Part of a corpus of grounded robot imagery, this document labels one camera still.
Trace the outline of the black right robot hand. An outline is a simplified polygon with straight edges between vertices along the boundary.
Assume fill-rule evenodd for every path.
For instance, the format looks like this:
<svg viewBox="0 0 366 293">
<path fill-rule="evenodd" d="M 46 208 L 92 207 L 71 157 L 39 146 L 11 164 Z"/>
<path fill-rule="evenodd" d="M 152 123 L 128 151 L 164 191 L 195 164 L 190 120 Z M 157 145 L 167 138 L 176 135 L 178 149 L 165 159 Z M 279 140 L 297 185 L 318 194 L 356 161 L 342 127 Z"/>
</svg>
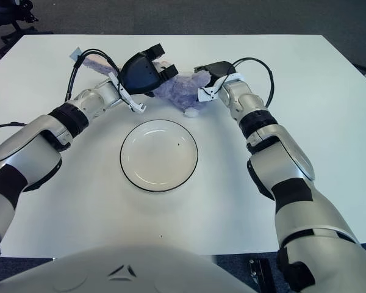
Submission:
<svg viewBox="0 0 366 293">
<path fill-rule="evenodd" d="M 219 61 L 207 65 L 200 65 L 194 68 L 195 73 L 200 71 L 206 71 L 210 74 L 210 81 L 205 84 L 205 87 L 211 87 L 219 78 L 236 73 L 235 68 L 230 62 L 227 61 Z"/>
</svg>

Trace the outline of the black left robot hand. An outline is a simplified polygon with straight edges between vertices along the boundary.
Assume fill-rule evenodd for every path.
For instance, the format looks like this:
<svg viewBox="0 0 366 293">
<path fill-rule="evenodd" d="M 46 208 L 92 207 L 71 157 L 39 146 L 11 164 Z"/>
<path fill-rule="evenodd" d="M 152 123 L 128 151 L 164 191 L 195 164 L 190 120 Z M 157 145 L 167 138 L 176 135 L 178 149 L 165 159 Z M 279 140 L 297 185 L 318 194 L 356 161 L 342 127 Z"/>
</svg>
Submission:
<svg viewBox="0 0 366 293">
<path fill-rule="evenodd" d="M 175 65 L 158 70 L 153 63 L 165 54 L 162 45 L 156 44 L 136 53 L 122 67 L 120 81 L 128 94 L 147 94 L 178 74 Z"/>
</svg>

